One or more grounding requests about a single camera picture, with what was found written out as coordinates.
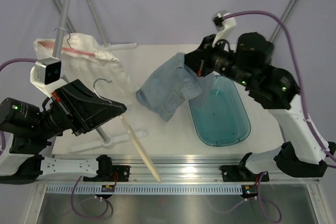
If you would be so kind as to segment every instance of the purple-gray wall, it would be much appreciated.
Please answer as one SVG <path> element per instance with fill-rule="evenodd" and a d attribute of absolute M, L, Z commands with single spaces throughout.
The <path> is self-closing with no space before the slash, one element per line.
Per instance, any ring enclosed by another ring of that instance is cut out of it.
<path fill-rule="evenodd" d="M 289 0 L 94 0 L 110 42 L 197 44 L 215 33 L 211 17 L 219 10 L 268 10 L 281 15 Z M 69 17 L 77 30 L 100 40 L 85 0 L 71 0 Z M 241 17 L 230 39 L 247 31 L 270 36 L 276 24 L 264 17 Z"/>
<path fill-rule="evenodd" d="M 0 0 L 0 62 L 35 58 L 33 41 L 57 27 L 59 15 L 50 0 Z M 0 73 L 0 101 L 13 97 L 40 105 L 44 96 L 29 82 L 32 63 L 15 63 Z M 0 185 L 0 223 L 22 222 L 31 185 Z"/>
<path fill-rule="evenodd" d="M 300 0 L 289 20 L 307 94 L 309 113 L 322 136 L 336 142 L 336 0 Z M 274 64 L 290 70 L 293 65 L 285 37 L 276 43 Z M 336 170 L 322 178 L 330 210 L 336 220 Z"/>

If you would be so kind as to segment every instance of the metal stand base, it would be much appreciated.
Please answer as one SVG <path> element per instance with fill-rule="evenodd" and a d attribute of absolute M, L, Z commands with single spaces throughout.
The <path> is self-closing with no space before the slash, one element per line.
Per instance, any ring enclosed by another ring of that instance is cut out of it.
<path fill-rule="evenodd" d="M 146 130 L 140 130 L 135 132 L 136 136 L 141 139 L 148 136 L 148 132 Z M 99 141 L 93 141 L 87 144 L 75 145 L 71 148 L 72 153 L 86 152 L 90 150 L 95 150 L 98 148 L 113 148 L 116 144 L 121 144 L 125 142 L 131 141 L 127 134 L 109 137 L 108 139 L 101 139 Z"/>
<path fill-rule="evenodd" d="M 106 51 L 134 49 L 135 47 L 136 47 L 135 42 L 127 43 L 127 44 L 115 44 L 115 45 L 107 43 L 107 44 L 102 45 L 102 49 Z"/>

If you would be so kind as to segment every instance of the denim shirt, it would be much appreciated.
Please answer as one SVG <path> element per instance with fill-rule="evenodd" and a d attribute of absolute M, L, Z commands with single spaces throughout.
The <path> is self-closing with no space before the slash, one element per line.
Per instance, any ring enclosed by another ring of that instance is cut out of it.
<path fill-rule="evenodd" d="M 190 69 L 188 70 L 184 65 L 184 54 L 177 53 L 148 77 L 136 93 L 137 100 L 159 114 L 163 120 L 169 121 L 184 101 L 202 93 L 202 87 L 195 80 L 198 77 Z"/>

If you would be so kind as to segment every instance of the white backdrop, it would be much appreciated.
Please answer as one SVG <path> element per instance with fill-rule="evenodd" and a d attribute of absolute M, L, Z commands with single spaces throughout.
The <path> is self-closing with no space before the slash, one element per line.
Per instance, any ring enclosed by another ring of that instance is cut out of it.
<path fill-rule="evenodd" d="M 199 44 L 215 33 L 211 17 L 219 10 L 238 12 L 248 9 L 282 14 L 289 0 L 93 0 L 112 42 L 149 44 Z M 69 17 L 75 28 L 98 39 L 85 0 L 71 0 Z M 269 37 L 276 24 L 263 17 L 241 17 L 230 40 L 247 31 Z"/>
<path fill-rule="evenodd" d="M 0 0 L 0 59 L 35 58 L 33 41 L 57 27 L 59 15 L 50 0 Z M 29 82 L 32 63 L 15 63 L 0 77 L 0 101 L 6 97 L 40 105 L 44 96 Z M 32 186 L 0 185 L 0 223 L 21 223 Z"/>

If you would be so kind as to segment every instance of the black bracket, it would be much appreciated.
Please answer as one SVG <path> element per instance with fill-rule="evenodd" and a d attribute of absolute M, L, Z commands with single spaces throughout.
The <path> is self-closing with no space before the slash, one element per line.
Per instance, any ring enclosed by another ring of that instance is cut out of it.
<path fill-rule="evenodd" d="M 107 155 L 99 156 L 97 161 L 97 176 L 84 177 L 84 182 L 114 182 L 115 174 L 118 174 L 118 182 L 128 182 L 131 169 L 129 165 L 113 165 L 112 159 Z"/>
<path fill-rule="evenodd" d="M 238 165 L 222 165 L 219 169 L 222 171 L 224 182 L 256 182 L 259 174 L 253 174 L 246 168 L 246 161 L 252 152 L 245 154 Z M 269 176 L 266 172 L 262 182 L 268 182 Z"/>
<path fill-rule="evenodd" d="M 242 173 L 238 165 L 222 165 L 219 168 L 222 171 L 223 182 L 256 182 L 258 174 L 253 174 L 246 176 Z M 269 176 L 268 172 L 263 176 L 262 182 L 268 182 Z"/>

